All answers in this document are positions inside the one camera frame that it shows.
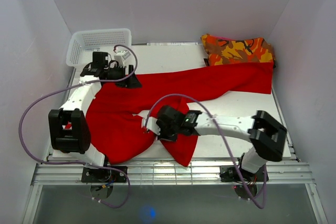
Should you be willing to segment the red trousers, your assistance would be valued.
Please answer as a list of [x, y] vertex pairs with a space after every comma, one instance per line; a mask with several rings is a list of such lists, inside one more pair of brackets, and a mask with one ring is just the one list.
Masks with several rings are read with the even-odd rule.
[[92, 145], [111, 164], [143, 153], [154, 143], [153, 133], [142, 125], [140, 112], [156, 115], [163, 105], [188, 111], [188, 103], [213, 100], [228, 91], [269, 94], [272, 63], [236, 63], [179, 72], [141, 74], [141, 88], [128, 89], [105, 83], [92, 101], [86, 120]]

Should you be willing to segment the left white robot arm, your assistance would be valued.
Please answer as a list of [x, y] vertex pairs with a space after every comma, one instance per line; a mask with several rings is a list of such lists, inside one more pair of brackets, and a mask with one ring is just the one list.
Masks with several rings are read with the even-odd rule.
[[140, 88], [142, 85], [130, 63], [133, 53], [127, 49], [107, 52], [94, 51], [92, 61], [80, 74], [80, 87], [75, 88], [68, 100], [48, 114], [51, 145], [53, 149], [84, 162], [96, 165], [94, 177], [105, 182], [111, 177], [111, 168], [104, 164], [106, 157], [92, 144], [87, 111], [106, 80], [113, 80], [122, 88]]

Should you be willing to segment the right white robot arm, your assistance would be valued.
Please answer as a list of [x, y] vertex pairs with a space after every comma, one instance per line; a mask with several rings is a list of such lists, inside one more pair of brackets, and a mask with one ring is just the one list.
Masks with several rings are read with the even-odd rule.
[[250, 142], [252, 147], [238, 161], [237, 174], [250, 180], [267, 162], [282, 161], [287, 129], [269, 113], [258, 110], [251, 117], [208, 116], [189, 110], [182, 113], [163, 106], [155, 120], [159, 139], [175, 142], [178, 135], [221, 135]]

